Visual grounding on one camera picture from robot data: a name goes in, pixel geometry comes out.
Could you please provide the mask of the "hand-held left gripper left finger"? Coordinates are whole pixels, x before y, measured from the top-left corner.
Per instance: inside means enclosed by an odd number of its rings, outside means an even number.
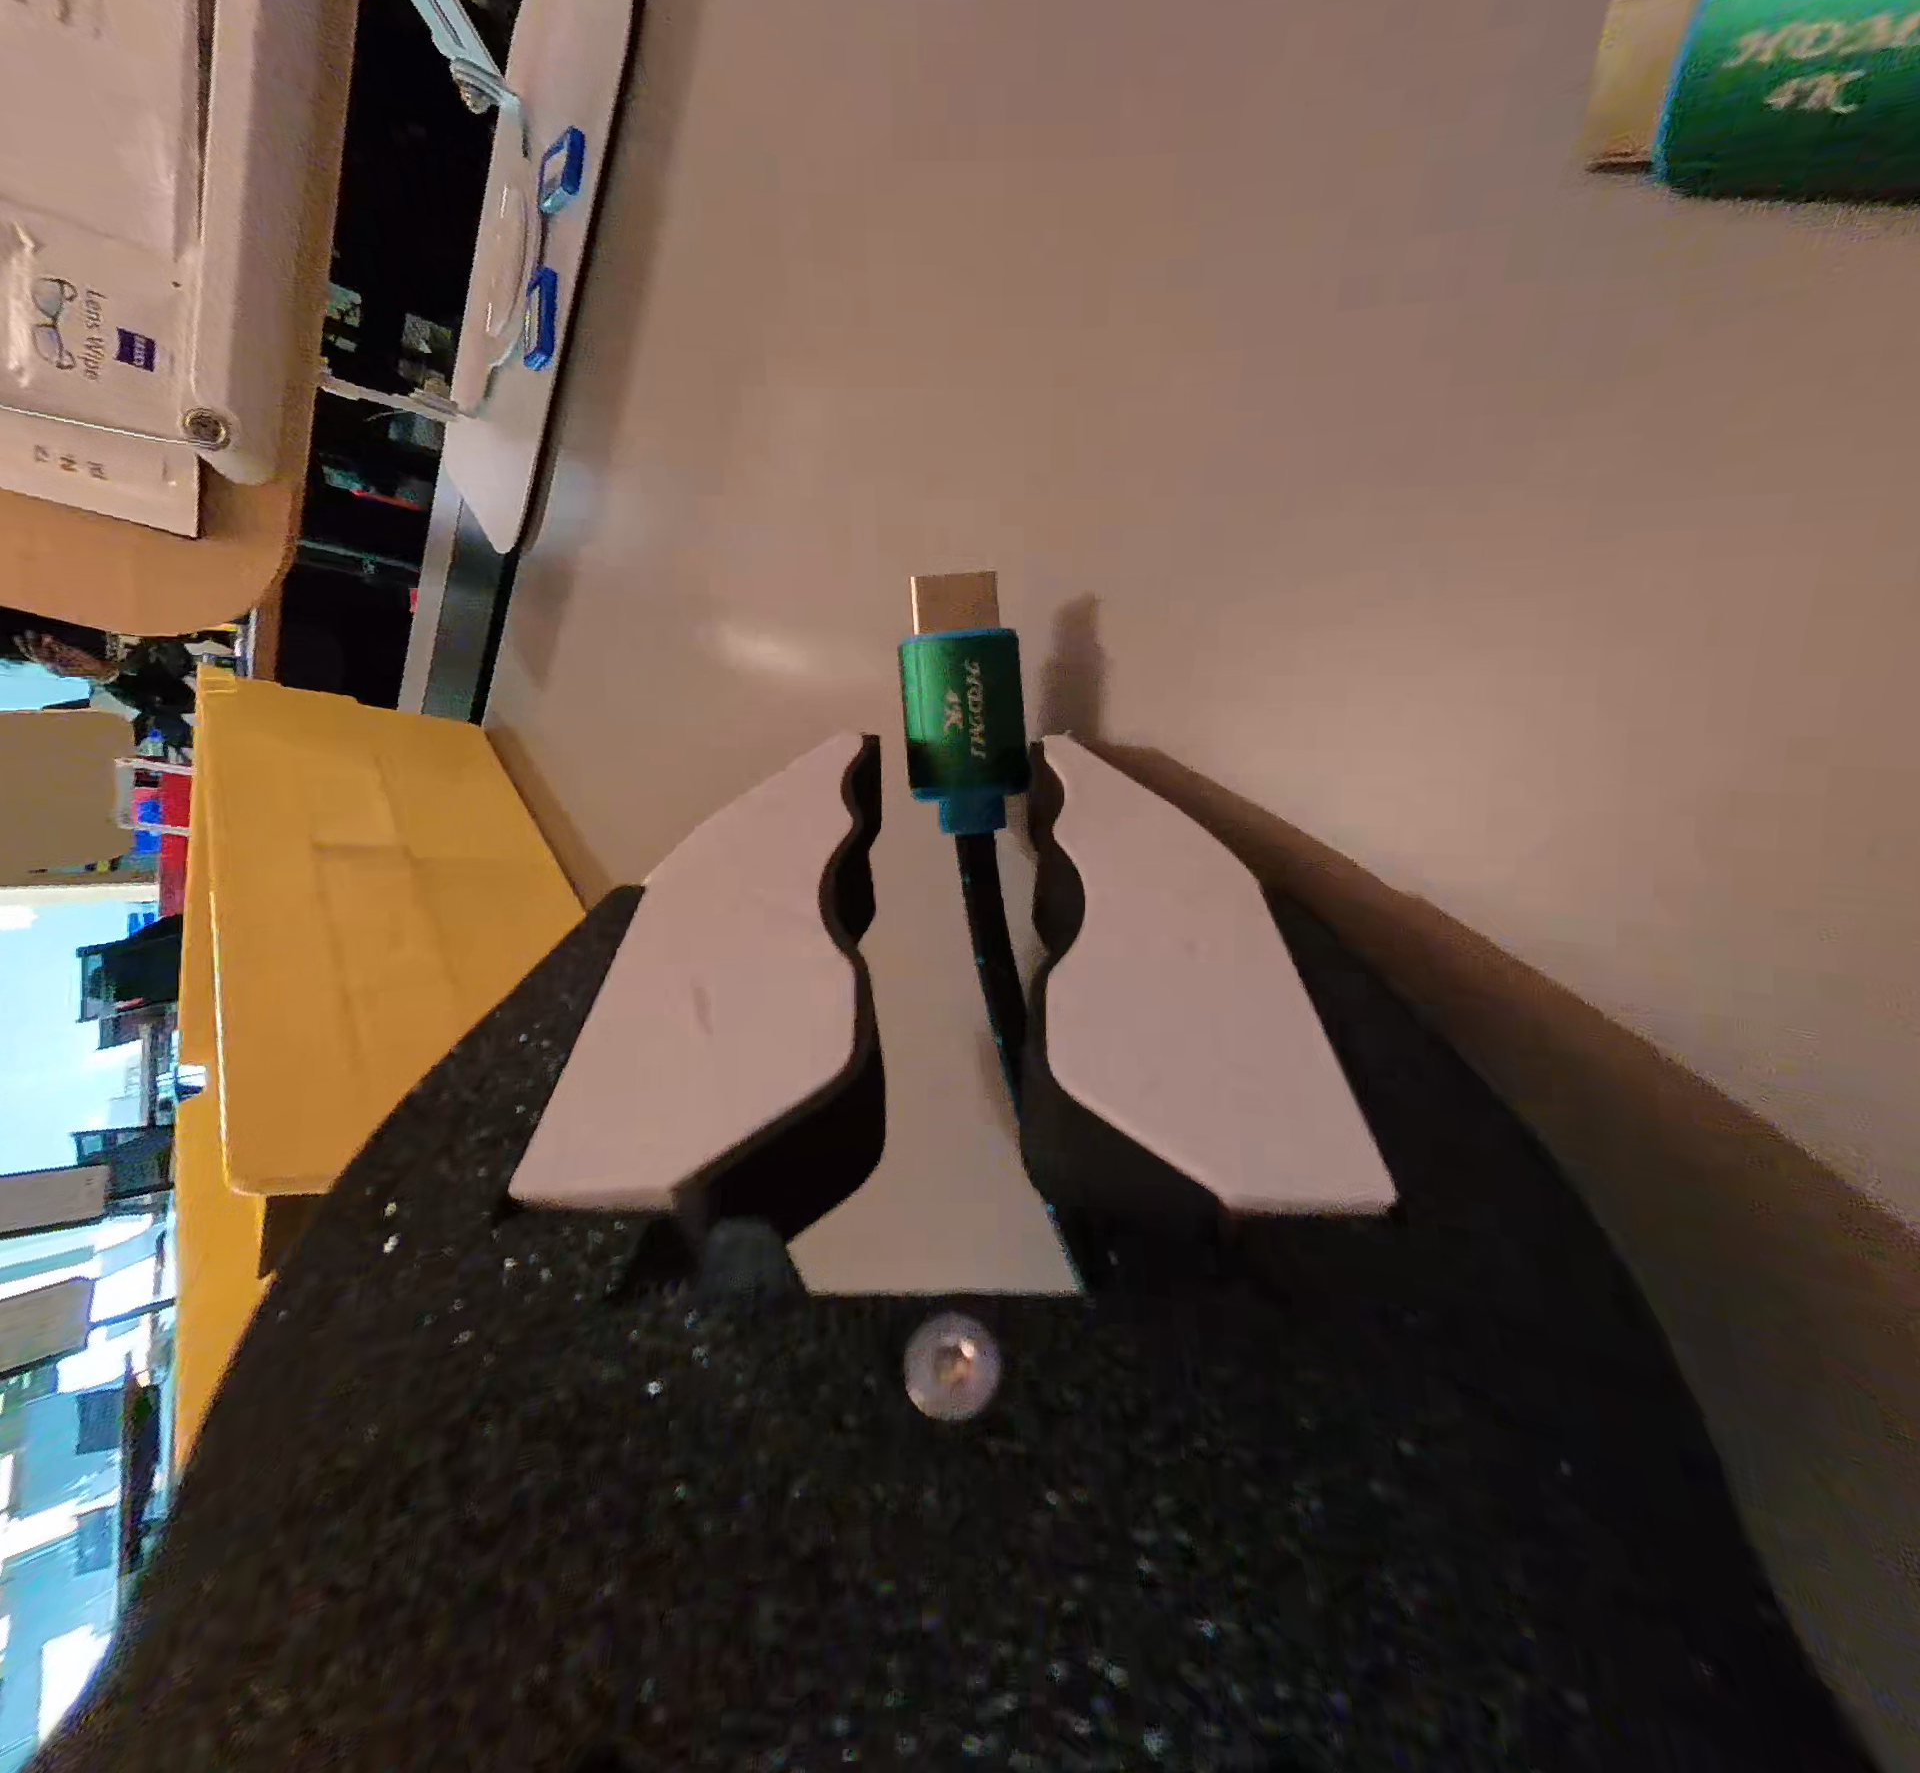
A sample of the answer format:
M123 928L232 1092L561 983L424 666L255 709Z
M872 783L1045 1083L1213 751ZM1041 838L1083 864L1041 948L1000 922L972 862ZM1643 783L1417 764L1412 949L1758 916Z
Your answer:
M797 1240L874 1175L880 746L838 731L650 872L509 1184L514 1204Z

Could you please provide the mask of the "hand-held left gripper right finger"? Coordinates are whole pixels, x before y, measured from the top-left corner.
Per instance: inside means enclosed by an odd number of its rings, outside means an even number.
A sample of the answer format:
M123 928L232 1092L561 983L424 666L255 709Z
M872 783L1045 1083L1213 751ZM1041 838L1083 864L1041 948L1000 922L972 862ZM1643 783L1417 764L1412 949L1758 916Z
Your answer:
M1374 1217L1400 1193L1256 874L1066 733L1036 753L1021 1158L1062 1214Z

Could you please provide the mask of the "yellow plastic bin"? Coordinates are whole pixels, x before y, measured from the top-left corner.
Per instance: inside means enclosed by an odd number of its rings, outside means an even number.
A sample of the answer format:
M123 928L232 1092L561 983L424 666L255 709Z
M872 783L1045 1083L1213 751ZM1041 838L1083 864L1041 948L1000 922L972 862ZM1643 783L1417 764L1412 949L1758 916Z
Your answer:
M318 1197L584 911L483 729L221 671L198 701L180 1470Z

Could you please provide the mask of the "clear plastic holder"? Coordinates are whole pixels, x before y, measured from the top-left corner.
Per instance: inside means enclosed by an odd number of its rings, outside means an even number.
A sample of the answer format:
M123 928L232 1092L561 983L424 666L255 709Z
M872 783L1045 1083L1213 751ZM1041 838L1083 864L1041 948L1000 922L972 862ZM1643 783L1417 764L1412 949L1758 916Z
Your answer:
M478 224L467 306L446 392L412 400L442 423L483 414L493 375L522 350L526 296L541 261L543 214L529 155L527 108L461 0L408 0L446 59L467 109L493 116L488 198Z

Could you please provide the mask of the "white printed paper sheets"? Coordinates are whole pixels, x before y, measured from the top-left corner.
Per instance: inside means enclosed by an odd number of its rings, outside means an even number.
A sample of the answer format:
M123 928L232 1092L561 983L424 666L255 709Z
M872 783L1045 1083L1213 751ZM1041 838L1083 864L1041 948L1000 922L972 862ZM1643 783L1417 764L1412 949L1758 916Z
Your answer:
M2 0L4 483L198 537L200 0Z

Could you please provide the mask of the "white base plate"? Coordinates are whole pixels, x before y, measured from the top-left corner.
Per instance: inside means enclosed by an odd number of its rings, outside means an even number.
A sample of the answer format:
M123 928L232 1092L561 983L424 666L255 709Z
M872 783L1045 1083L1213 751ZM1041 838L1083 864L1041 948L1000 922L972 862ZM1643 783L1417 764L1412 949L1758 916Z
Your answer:
M541 261L561 280L561 347L551 368L529 372L520 355L493 375L483 414L449 423L442 477L498 553L527 527L533 483L555 408L567 335L587 280L595 206L606 172L631 28L634 0L522 0L506 79L527 108L533 176L541 153L567 127L587 132L587 178L578 198L543 217Z

